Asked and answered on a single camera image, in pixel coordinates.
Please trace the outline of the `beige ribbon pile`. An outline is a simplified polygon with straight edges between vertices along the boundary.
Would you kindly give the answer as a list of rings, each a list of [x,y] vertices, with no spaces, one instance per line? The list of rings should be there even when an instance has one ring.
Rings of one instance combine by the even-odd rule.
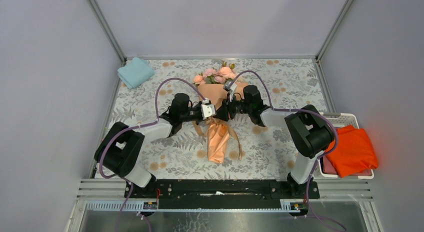
[[[208,118],[205,123],[208,128],[203,132],[199,124],[192,122],[196,133],[201,137],[207,138],[208,160],[217,164],[224,162],[230,137],[237,142],[237,158],[241,160],[243,149],[235,130],[226,121],[217,118]]]

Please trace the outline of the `pile of fake flowers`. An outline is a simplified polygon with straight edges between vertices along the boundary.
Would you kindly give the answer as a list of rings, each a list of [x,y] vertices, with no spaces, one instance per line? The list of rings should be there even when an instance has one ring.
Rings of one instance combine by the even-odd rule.
[[[227,63],[224,61],[220,68],[208,68],[205,71],[197,74],[192,83],[195,86],[204,84],[221,84],[224,85],[228,81],[233,81],[236,77],[236,65],[234,63]]]

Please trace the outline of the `peach wrapping paper sheet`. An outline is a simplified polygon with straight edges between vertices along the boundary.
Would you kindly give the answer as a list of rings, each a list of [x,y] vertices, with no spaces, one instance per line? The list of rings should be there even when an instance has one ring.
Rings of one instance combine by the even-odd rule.
[[[227,98],[228,92],[224,89],[223,84],[203,83],[198,85],[197,89],[201,95],[211,101],[216,110],[224,108],[222,102]],[[201,127],[195,122],[193,126],[199,136],[207,138],[207,158],[209,161],[218,164],[224,162],[230,138],[237,142],[236,158],[239,160],[243,158],[244,152],[240,139],[229,122],[222,118],[212,117],[206,119],[205,123],[208,126],[206,131],[202,131]]]

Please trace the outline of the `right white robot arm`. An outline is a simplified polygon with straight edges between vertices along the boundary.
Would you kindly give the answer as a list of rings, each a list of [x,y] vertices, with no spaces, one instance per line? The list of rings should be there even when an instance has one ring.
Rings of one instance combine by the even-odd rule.
[[[227,95],[214,118],[227,122],[238,114],[247,114],[257,126],[288,129],[300,155],[287,176],[286,190],[293,198],[301,197],[307,191],[318,157],[336,139],[334,126],[312,105],[301,109],[277,109],[264,104],[255,85],[245,86],[240,99],[237,99],[235,84],[228,82],[223,88]]]

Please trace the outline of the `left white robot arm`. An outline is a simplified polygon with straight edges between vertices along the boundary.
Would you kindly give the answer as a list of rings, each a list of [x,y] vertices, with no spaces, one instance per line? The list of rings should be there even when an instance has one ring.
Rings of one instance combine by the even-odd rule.
[[[175,135],[185,122],[200,122],[204,119],[203,102],[193,105],[185,93],[177,93],[168,109],[157,121],[130,127],[116,122],[97,148],[94,159],[102,167],[136,185],[136,191],[144,198],[155,192],[154,176],[137,164],[144,143],[169,138]]]

